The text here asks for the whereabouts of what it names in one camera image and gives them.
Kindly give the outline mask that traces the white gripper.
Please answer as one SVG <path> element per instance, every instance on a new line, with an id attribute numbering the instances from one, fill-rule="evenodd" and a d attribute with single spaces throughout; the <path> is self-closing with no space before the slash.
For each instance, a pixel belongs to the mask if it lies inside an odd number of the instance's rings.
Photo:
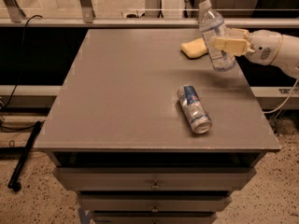
<path id="1" fill-rule="evenodd" d="M 227 28 L 226 33 L 229 37 L 212 36 L 208 45 L 234 56 L 245 55 L 250 62 L 261 65 L 274 61 L 282 43 L 280 33 L 267 30 L 249 33 L 246 29 Z"/>

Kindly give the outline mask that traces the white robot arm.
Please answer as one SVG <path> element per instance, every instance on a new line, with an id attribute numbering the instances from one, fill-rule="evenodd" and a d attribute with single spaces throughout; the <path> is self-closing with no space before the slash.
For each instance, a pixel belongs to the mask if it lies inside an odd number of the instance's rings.
<path id="1" fill-rule="evenodd" d="M 287 76 L 299 78 L 299 38 L 296 36 L 231 28 L 225 36 L 213 35 L 208 45 L 230 55 L 244 55 L 252 63 L 276 66 Z"/>

